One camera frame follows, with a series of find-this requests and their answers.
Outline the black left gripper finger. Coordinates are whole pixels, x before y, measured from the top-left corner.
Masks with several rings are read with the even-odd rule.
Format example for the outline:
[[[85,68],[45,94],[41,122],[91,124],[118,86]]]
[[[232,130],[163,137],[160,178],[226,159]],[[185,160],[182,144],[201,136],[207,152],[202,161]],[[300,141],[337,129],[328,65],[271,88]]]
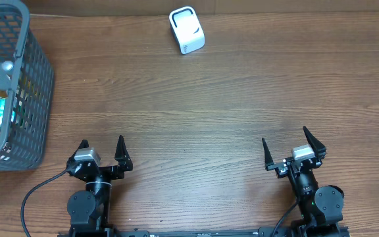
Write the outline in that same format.
[[[131,161],[128,151],[126,149],[124,137],[122,135],[120,135],[118,138],[114,159],[119,163],[128,163]]]
[[[82,140],[76,151],[78,151],[79,149],[88,148],[88,147],[89,147],[88,141]]]

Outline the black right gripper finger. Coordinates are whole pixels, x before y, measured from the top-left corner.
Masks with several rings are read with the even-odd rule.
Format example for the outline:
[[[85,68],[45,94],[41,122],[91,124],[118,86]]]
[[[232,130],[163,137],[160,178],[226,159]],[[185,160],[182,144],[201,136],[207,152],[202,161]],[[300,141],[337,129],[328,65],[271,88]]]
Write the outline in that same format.
[[[312,147],[315,153],[315,157],[325,158],[326,146],[323,143],[321,143],[317,138],[315,138],[306,126],[303,127],[303,131],[308,141],[308,144]]]
[[[274,164],[274,161],[270,153],[270,150],[268,148],[268,145],[266,143],[266,140],[264,138],[262,138],[262,143],[263,143],[263,149],[264,149],[264,154],[265,154],[265,166],[272,166]]]

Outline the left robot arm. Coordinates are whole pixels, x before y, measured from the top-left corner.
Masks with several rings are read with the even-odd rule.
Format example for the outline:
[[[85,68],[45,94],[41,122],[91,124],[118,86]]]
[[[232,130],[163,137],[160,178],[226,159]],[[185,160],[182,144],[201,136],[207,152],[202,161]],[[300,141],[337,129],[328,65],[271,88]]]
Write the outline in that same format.
[[[109,222],[112,181],[124,178],[133,170],[133,162],[126,149],[124,137],[118,137],[114,160],[116,165],[100,165],[101,158],[87,140],[68,158],[67,173],[85,183],[85,189],[75,192],[67,202],[70,215],[69,236],[119,236]]]

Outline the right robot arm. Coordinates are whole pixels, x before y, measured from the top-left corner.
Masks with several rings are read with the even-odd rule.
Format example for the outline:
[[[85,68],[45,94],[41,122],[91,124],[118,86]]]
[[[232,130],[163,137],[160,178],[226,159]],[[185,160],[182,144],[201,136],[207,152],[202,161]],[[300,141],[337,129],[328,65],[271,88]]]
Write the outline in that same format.
[[[295,203],[284,213],[274,227],[261,227],[260,236],[349,236],[348,228],[340,226],[343,220],[344,192],[334,185],[319,186],[313,173],[322,165],[326,146],[303,127],[308,144],[295,147],[291,156],[280,163],[273,161],[266,140],[265,169],[274,170],[278,178],[288,178],[295,194]]]

